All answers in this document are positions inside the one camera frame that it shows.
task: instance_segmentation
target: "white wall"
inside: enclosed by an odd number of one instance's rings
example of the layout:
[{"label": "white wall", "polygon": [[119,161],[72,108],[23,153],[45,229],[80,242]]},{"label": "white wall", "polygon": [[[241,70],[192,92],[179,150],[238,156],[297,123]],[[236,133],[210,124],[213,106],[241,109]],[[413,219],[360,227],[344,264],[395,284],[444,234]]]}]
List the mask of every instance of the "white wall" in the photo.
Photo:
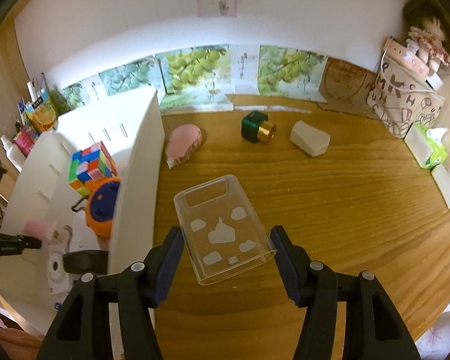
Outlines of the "white wall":
[{"label": "white wall", "polygon": [[32,0],[16,17],[30,77],[63,87],[180,47],[275,44],[375,69],[384,37],[402,34],[406,0],[238,0],[237,18],[200,19],[197,0]]}]

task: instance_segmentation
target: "wooden desk surface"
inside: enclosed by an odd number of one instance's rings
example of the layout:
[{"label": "wooden desk surface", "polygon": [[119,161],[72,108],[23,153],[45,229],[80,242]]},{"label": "wooden desk surface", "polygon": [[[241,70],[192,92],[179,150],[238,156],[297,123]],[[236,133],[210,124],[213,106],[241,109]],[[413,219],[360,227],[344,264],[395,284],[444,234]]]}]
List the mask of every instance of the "wooden desk surface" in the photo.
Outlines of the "wooden desk surface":
[{"label": "wooden desk surface", "polygon": [[[417,339],[450,301],[450,210],[430,171],[378,121],[298,100],[236,96],[233,102],[311,113],[270,112],[277,132],[269,146],[241,138],[247,112],[163,117],[167,137],[180,124],[195,123],[205,142],[172,170],[162,161],[155,245],[178,225],[176,193],[233,174],[267,230],[282,225],[294,244],[336,272],[373,271]],[[331,135],[324,155],[311,158],[289,142],[298,120]],[[288,300],[273,261],[200,286],[185,251],[156,311],[156,334],[166,360],[286,360],[293,358],[304,316]],[[344,316],[339,304],[334,359],[341,359]]]}]

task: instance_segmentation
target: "clear plastic container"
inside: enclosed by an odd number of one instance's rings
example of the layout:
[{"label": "clear plastic container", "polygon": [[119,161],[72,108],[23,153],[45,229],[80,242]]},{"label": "clear plastic container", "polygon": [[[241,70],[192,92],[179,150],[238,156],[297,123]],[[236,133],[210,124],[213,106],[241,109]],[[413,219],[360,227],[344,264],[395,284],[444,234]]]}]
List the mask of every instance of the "clear plastic container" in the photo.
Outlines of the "clear plastic container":
[{"label": "clear plastic container", "polygon": [[231,278],[275,255],[272,241],[235,176],[181,191],[173,201],[199,284]]}]

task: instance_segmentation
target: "fabric bag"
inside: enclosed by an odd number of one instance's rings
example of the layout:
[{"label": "fabric bag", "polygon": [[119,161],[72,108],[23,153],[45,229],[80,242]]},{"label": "fabric bag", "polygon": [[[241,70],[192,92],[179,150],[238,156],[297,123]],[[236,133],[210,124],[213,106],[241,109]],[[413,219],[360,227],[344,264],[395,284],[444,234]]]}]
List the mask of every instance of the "fabric bag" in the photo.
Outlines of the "fabric bag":
[{"label": "fabric bag", "polygon": [[443,96],[414,78],[385,50],[367,104],[392,135],[404,138],[415,122],[431,128],[444,103]]}]

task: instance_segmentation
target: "doll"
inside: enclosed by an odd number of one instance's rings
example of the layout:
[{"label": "doll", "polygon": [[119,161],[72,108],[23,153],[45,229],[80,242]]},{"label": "doll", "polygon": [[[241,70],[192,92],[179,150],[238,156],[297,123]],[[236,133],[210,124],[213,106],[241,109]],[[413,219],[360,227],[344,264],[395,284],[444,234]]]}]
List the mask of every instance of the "doll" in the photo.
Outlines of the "doll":
[{"label": "doll", "polygon": [[450,26],[431,2],[409,0],[403,7],[403,18],[410,28],[407,48],[428,65],[430,75],[441,64],[450,63]]}]

